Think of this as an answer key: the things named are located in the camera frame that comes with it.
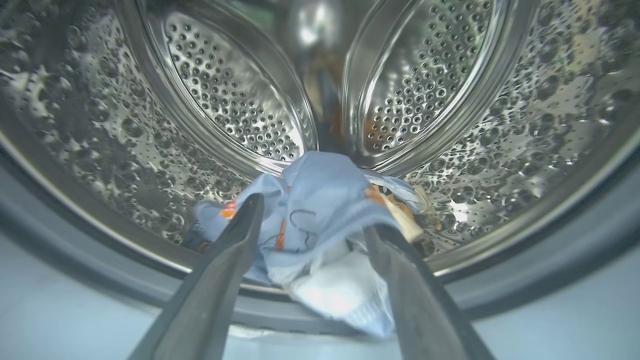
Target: light blue cloth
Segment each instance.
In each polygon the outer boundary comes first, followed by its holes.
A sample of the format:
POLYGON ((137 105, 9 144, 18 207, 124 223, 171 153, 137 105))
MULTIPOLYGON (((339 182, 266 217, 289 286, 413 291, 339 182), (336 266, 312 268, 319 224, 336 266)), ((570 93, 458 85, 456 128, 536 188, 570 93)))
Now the light blue cloth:
POLYGON ((421 214, 427 210, 427 202, 415 189, 406 182, 390 176, 363 170, 364 177, 372 184, 384 186, 396 197, 401 199, 414 214, 421 214))
MULTIPOLYGON (((399 225, 384 206, 367 198, 370 182, 365 175, 389 183, 374 173, 363 173, 343 155, 323 152, 305 154, 283 171, 282 178, 259 176, 235 200, 239 209, 249 195, 261 193, 265 204, 255 261, 244 278, 282 286, 293 299, 327 318, 386 337, 394 330, 387 285, 364 254, 362 229, 373 224, 399 229, 399 225), (283 221, 284 237, 278 239, 283 221), (354 251, 349 251, 347 241, 355 244, 354 251), (329 278, 336 272, 342 274, 340 282, 329 278), (323 289, 333 297, 318 303, 313 295, 323 289)), ((400 188, 407 197, 406 183, 393 180, 389 190, 400 188)), ((412 210, 419 210, 416 202, 407 201, 413 204, 412 210)), ((214 242, 233 214, 233 204, 224 208, 211 201, 199 202, 193 210, 196 222, 183 245, 195 250, 203 241, 214 242)))

